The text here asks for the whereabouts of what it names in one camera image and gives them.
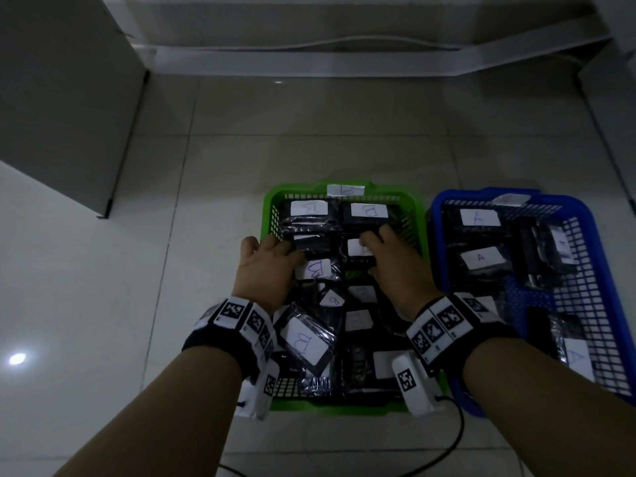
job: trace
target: black cable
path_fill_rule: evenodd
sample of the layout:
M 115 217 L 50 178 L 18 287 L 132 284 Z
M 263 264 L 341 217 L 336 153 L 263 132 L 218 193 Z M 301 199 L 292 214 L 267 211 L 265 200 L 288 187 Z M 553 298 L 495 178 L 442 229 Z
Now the black cable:
M 430 469 L 434 465 L 439 464 L 442 460 L 448 457 L 454 449 L 457 448 L 457 445 L 459 445 L 459 442 L 464 436 L 464 412 L 462 411 L 462 408 L 451 397 L 447 397 L 447 396 L 435 397 L 435 400 L 437 400 L 438 402 L 441 400 L 448 400 L 449 402 L 453 402 L 453 405 L 457 407 L 457 411 L 459 412 L 459 433 L 457 434 L 457 438 L 455 439 L 455 441 L 451 444 L 449 448 L 447 448 L 438 457 L 434 458 L 431 462 L 429 462 L 428 464 L 422 465 L 421 467 L 418 467 L 417 469 L 411 470 L 410 472 L 407 472 L 406 474 L 402 474 L 399 477 L 411 477 L 413 475 L 419 474 L 420 472 L 424 472 L 425 470 Z
M 244 473 L 241 473 L 232 467 L 228 467 L 227 465 L 219 464 L 219 467 L 232 472 L 234 475 L 238 475 L 238 477 L 247 477 Z

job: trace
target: wrist strap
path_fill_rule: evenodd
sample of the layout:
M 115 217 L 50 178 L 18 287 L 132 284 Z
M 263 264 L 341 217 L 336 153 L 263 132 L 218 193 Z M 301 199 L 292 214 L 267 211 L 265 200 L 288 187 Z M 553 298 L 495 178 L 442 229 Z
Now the wrist strap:
M 187 337 L 182 351 L 213 346 L 232 355 L 243 379 L 255 382 L 274 351 L 274 325 L 258 304 L 231 296 L 206 311 Z
M 427 304 L 406 335 L 429 376 L 443 369 L 460 380 L 465 361 L 477 346 L 490 338 L 519 338 L 514 328 L 464 292 Z

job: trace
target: hand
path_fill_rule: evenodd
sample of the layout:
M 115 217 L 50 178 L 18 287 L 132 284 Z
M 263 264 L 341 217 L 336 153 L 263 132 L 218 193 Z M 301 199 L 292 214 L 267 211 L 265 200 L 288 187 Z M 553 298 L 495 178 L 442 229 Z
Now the hand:
M 415 320 L 425 304 L 443 293 L 435 287 L 430 265 L 415 249 L 386 224 L 379 232 L 381 240 L 370 231 L 360 236 L 360 244 L 371 250 L 377 262 L 369 274 L 404 316 Z
M 243 239 L 232 296 L 249 299 L 274 314 L 296 285 L 292 271 L 306 262 L 300 249 L 291 249 L 289 241 L 280 242 L 271 234 L 260 245 L 253 236 Z

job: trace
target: tile floor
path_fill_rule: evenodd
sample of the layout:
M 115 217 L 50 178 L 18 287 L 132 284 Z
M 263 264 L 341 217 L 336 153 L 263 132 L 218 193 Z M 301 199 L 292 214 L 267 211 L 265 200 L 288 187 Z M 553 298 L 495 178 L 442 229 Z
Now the tile floor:
M 161 372 L 230 291 L 239 241 L 259 233 L 276 184 L 355 177 L 411 186 L 426 204 L 453 187 L 574 195 L 636 330 L 636 219 L 573 73 L 542 58 L 457 79 L 157 76 L 107 221 L 0 166 L 0 357 L 28 354 L 0 369 L 0 475 L 51 475 Z M 452 409 L 273 413 L 236 419 L 223 462 L 252 476 L 399 474 L 457 428 Z M 493 425 L 469 417 L 460 449 L 427 475 L 522 473 Z

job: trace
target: forearm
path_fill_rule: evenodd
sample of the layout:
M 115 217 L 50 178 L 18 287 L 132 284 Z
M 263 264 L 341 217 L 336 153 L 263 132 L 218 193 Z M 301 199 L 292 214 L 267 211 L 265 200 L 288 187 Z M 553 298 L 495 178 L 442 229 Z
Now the forearm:
M 536 477 L 633 475 L 636 409 L 529 344 L 488 340 L 463 375 Z
M 56 477 L 214 475 L 241 387 L 234 358 L 182 352 Z

